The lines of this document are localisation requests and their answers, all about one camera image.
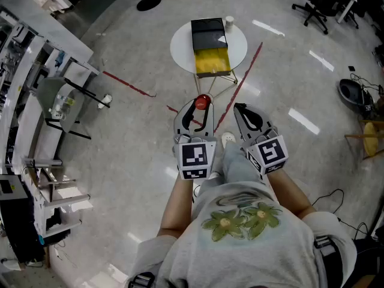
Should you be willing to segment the light blue jeans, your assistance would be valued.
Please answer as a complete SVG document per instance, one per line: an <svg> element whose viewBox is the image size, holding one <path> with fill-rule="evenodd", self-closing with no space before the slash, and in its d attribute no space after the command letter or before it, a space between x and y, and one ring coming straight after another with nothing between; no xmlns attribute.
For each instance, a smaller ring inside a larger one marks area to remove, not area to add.
<svg viewBox="0 0 384 288"><path fill-rule="evenodd" d="M202 184L207 188L243 182L256 182L265 185L255 167L246 158L245 152L233 141L226 143L222 158L214 160L212 172L216 176L205 180Z"/></svg>

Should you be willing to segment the white counter slab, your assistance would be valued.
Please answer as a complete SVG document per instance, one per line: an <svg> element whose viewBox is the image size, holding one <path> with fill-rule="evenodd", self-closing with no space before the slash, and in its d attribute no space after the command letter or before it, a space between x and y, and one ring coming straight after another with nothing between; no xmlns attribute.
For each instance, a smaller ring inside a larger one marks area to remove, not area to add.
<svg viewBox="0 0 384 288"><path fill-rule="evenodd" d="M93 51L33 0L0 0L0 6L78 62L86 63L91 58Z"/></svg>

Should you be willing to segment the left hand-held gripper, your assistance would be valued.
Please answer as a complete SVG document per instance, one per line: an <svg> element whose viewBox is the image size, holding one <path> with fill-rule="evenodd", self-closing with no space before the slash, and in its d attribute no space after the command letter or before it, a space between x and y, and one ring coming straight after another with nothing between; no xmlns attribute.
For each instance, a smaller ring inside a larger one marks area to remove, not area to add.
<svg viewBox="0 0 384 288"><path fill-rule="evenodd" d="M204 110L203 123L200 128L190 130L196 109L195 100L189 101L177 113L173 121L173 154L181 179L208 179L215 158L217 140L214 135L214 105Z"/></svg>

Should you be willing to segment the red round object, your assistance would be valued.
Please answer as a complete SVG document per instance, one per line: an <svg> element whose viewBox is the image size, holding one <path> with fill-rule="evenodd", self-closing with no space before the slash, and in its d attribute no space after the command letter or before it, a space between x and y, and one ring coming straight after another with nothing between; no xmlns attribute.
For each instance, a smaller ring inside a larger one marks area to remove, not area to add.
<svg viewBox="0 0 384 288"><path fill-rule="evenodd" d="M194 102L195 108L198 110L206 110L209 108L211 98L206 94L199 95Z"/></svg>

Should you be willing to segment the white flower print shirt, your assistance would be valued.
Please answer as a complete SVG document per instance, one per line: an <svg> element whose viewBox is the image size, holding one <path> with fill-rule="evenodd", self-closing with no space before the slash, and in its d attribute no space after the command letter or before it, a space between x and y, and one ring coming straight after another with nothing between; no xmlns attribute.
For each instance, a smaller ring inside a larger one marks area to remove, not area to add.
<svg viewBox="0 0 384 288"><path fill-rule="evenodd" d="M142 242L132 274L150 272L161 288L326 288L319 238L337 247L340 257L331 266L341 286L353 272L357 250L334 214L300 219L262 183L223 184L197 198L180 237Z"/></svg>

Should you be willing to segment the grey machine box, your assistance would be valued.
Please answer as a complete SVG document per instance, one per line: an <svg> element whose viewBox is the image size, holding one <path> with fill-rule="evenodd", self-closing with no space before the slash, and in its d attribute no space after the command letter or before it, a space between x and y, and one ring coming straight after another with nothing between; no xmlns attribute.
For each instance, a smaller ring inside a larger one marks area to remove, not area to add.
<svg viewBox="0 0 384 288"><path fill-rule="evenodd" d="M34 225L33 197L19 175L0 175L0 220L20 263L44 260L45 251Z"/></svg>

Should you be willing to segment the white shoe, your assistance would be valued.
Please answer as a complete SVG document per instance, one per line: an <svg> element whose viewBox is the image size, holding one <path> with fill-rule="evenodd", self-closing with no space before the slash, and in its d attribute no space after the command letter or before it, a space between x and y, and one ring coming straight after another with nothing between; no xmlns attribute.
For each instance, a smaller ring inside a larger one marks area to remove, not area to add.
<svg viewBox="0 0 384 288"><path fill-rule="evenodd" d="M236 147L236 137L230 132L225 132L221 135L221 142L224 149L230 146Z"/></svg>

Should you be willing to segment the white bottle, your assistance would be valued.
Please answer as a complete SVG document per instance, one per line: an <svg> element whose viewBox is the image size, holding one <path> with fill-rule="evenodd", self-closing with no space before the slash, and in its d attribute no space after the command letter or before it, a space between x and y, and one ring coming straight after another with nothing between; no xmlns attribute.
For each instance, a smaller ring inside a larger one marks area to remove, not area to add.
<svg viewBox="0 0 384 288"><path fill-rule="evenodd" d="M112 96L110 94L106 94L102 101L97 104L98 109L103 109L104 107L108 107L112 102Z"/></svg>

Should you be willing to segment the round white side table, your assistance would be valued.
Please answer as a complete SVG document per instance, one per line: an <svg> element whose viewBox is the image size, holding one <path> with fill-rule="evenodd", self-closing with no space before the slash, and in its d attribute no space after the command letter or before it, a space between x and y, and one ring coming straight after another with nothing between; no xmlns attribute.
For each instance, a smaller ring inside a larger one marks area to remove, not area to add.
<svg viewBox="0 0 384 288"><path fill-rule="evenodd" d="M232 87L238 88L240 86L240 82L235 74L235 68L243 62L248 50L247 39L236 25L226 28L226 39L229 45L228 54L231 71L228 76L220 76L220 78L229 81L231 84L213 96L213 98L218 98ZM170 42L170 53L177 65L193 75L196 91L199 95L202 94L200 78L196 74L191 23L184 24L174 33Z"/></svg>

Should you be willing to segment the yellow wooden stool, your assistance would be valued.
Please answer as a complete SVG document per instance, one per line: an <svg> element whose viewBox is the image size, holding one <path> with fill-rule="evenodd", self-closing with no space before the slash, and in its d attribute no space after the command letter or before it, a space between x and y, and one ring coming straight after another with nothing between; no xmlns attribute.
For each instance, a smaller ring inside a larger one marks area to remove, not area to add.
<svg viewBox="0 0 384 288"><path fill-rule="evenodd" d="M362 125L361 134L345 134L346 139L359 139L363 142L364 156L362 160L384 155L384 121L359 119Z"/></svg>

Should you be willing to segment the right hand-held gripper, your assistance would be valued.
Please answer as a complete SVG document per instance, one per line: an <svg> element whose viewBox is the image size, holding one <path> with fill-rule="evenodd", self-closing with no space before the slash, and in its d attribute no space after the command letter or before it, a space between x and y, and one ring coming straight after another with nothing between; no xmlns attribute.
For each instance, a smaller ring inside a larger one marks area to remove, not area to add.
<svg viewBox="0 0 384 288"><path fill-rule="evenodd" d="M268 115L261 109L245 104L235 103L234 116L244 140L246 158L256 168L260 176L267 175L286 164L289 154L282 135L272 127ZM252 138L252 133L263 133Z"/></svg>

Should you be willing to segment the grey round device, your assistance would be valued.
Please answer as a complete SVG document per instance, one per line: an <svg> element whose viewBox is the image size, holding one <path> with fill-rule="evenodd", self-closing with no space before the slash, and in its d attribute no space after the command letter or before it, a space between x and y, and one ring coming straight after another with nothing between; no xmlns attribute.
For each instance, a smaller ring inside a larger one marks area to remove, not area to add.
<svg viewBox="0 0 384 288"><path fill-rule="evenodd" d="M341 79L338 84L338 93L343 102L348 105L363 105L361 85L350 79Z"/></svg>

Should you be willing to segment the white metal shelving rack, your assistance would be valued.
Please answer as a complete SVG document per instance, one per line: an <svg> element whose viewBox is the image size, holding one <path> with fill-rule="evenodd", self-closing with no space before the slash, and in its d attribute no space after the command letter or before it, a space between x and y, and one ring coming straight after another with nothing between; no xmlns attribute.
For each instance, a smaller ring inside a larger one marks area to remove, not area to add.
<svg viewBox="0 0 384 288"><path fill-rule="evenodd" d="M87 62L78 62L65 50L47 38L40 36L28 25L21 21L18 21L17 24L32 32L34 37L30 45L27 46L18 64L13 81L8 90L7 95L9 96L9 100L6 101L4 111L0 118L0 172L4 172L7 168L7 164L5 163L7 136L20 92L25 82L34 77L33 73L36 69L47 71L47 77L65 77L82 87L84 87L85 82L91 74L99 75L99 71L93 66ZM35 167L45 169L47 167L62 166L60 161L53 159L53 156L56 152L59 139L65 132L46 125L43 111L35 96L36 90L37 88L29 90L29 96L22 112L16 134L10 167L17 175L22 177L35 200L34 225L40 240L43 241L48 237L70 230L82 223L78 220L61 224L54 229L47 229L46 221L52 210L65 205L83 202L89 199L90 196L81 195L69 199L48 202L41 194L41 186L43 186L43 183L36 180L31 170Z"/></svg>

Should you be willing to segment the clear plastic bottles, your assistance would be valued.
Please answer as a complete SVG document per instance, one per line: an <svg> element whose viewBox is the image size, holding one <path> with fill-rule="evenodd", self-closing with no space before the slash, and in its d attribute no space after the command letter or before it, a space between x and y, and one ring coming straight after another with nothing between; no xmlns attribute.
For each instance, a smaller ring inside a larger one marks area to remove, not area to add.
<svg viewBox="0 0 384 288"><path fill-rule="evenodd" d="M65 120L74 104L75 100L73 98L58 94L49 112L53 119Z"/></svg>

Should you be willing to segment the grey chair black legs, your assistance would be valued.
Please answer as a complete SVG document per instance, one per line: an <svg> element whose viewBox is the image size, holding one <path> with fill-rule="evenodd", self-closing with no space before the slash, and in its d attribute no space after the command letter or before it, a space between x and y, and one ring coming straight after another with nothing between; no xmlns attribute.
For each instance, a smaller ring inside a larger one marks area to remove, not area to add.
<svg viewBox="0 0 384 288"><path fill-rule="evenodd" d="M75 100L75 104L71 107L65 120L53 119L49 112L58 94L71 97ZM35 96L41 106L44 121L47 126L84 139L91 139L87 134L73 131L72 127L80 122L78 116L86 97L89 97L97 103L101 102L93 92L73 83L65 77L47 77L39 82Z"/></svg>

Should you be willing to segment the person's left forearm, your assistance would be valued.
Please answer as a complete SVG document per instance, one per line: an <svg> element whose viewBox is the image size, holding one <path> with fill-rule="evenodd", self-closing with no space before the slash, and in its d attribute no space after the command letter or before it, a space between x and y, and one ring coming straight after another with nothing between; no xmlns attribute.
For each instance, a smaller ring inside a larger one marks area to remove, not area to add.
<svg viewBox="0 0 384 288"><path fill-rule="evenodd" d="M157 236L179 238L191 223L193 180L178 177L164 210Z"/></svg>

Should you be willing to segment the person's right forearm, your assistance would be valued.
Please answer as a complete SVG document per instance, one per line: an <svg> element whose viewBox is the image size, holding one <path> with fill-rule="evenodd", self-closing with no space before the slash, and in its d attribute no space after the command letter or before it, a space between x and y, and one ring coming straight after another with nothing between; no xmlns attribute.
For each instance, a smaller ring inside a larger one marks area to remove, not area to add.
<svg viewBox="0 0 384 288"><path fill-rule="evenodd" d="M283 169L271 172L267 177L280 205L295 216L303 219L316 211L304 192Z"/></svg>

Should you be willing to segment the black office chair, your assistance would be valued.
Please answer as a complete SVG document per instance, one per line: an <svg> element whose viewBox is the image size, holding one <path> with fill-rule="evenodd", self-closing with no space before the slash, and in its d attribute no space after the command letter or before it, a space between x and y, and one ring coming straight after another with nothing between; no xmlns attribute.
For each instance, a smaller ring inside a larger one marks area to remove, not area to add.
<svg viewBox="0 0 384 288"><path fill-rule="evenodd" d="M305 5L292 4L292 9L297 8L308 13L304 26L308 26L310 19L315 18L323 27L323 33L328 35L328 28L325 25L328 17L335 17L337 9L334 8L337 0L307 0Z"/></svg>

